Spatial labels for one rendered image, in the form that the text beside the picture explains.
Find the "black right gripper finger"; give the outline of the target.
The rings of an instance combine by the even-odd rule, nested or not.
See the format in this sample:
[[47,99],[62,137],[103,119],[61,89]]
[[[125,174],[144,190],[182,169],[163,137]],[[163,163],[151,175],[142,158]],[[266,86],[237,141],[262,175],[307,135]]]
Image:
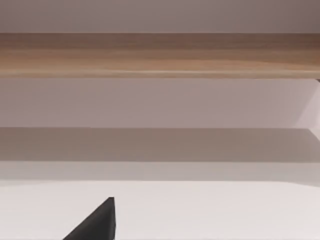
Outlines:
[[115,240],[115,198],[108,197],[62,240]]

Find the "wooden shelf board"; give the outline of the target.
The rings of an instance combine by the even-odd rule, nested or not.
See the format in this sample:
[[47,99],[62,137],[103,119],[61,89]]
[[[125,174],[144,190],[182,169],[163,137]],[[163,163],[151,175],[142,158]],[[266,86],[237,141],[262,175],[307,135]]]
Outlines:
[[320,33],[0,33],[0,77],[320,79]]

